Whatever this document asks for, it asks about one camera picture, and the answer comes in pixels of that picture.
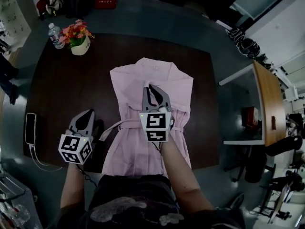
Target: pink fabric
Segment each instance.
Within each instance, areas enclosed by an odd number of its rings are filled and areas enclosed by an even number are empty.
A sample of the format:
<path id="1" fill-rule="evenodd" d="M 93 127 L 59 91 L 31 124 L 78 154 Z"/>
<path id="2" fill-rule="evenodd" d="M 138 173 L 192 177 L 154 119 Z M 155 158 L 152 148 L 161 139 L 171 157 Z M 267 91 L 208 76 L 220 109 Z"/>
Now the pink fabric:
<path id="1" fill-rule="evenodd" d="M 160 152 L 145 139 L 139 119 L 142 110 L 143 88 L 153 84 L 170 97 L 174 128 L 171 135 L 189 166 L 190 158 L 183 136 L 183 127 L 189 120 L 193 78 L 178 70 L 172 62 L 142 58 L 136 64 L 110 71 L 118 99 L 121 121 L 106 130 L 100 137 L 104 141 L 116 126 L 115 137 L 104 162 L 102 174 L 110 176 L 167 176 Z"/>

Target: forearm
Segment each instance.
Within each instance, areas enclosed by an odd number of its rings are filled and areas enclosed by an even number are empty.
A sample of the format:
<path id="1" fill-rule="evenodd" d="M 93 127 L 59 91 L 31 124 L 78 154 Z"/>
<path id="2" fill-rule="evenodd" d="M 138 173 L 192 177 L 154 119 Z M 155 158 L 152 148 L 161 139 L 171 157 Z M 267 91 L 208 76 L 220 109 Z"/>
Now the forearm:
<path id="1" fill-rule="evenodd" d="M 70 163 L 61 194 L 61 208 L 84 202 L 84 178 L 75 164 Z"/>
<path id="2" fill-rule="evenodd" d="M 162 144 L 161 154 L 179 205 L 190 213 L 213 209 L 210 202 L 202 194 L 195 175 L 171 135 L 169 141 Z"/>

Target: dark wooden table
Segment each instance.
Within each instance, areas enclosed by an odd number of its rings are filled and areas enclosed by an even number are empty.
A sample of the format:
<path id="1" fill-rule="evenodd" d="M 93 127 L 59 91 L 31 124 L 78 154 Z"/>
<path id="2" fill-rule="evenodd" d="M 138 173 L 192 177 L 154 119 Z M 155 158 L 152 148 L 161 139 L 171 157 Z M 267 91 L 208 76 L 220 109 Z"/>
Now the dark wooden table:
<path id="1" fill-rule="evenodd" d="M 26 106 L 26 113 L 38 115 L 36 152 L 40 161 L 67 166 L 58 145 L 61 134 L 80 112 L 93 108 L 96 119 L 103 120 L 105 128 L 120 121 L 109 71 L 143 57 L 174 62 L 179 70 L 194 78 L 191 116 L 184 128 L 192 168 L 219 163 L 218 104 L 210 54 L 171 42 L 117 34 L 96 34 L 83 56 L 72 55 L 67 46 L 55 49 L 47 42 Z M 85 164 L 86 170 L 102 171 L 116 132 L 113 130 L 105 143 L 95 148 L 92 159 Z M 31 156 L 25 143 L 23 152 Z"/>

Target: flower pot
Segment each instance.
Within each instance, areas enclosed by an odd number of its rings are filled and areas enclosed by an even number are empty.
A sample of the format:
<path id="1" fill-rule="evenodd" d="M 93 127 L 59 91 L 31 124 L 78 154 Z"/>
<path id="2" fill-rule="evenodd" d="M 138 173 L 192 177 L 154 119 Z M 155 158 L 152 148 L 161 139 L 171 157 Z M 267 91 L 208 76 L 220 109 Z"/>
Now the flower pot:
<path id="1" fill-rule="evenodd" d="M 79 46 L 76 46 L 76 47 L 72 47 L 71 48 L 71 52 L 74 54 L 74 55 L 84 55 L 89 47 L 90 47 L 90 39 L 89 37 L 86 36 L 86 39 L 84 40 L 84 42 L 79 45 Z"/>

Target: white cube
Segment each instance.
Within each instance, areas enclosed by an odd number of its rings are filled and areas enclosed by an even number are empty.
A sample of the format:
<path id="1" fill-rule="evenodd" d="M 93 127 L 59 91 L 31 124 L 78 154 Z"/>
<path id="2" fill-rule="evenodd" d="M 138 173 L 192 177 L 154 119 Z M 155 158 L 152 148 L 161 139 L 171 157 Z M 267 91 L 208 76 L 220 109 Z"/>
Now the white cube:
<path id="1" fill-rule="evenodd" d="M 140 113 L 139 115 L 147 142 L 168 142 L 171 112 Z"/>
<path id="2" fill-rule="evenodd" d="M 58 151 L 66 162 L 83 165 L 92 147 L 88 137 L 61 135 Z"/>

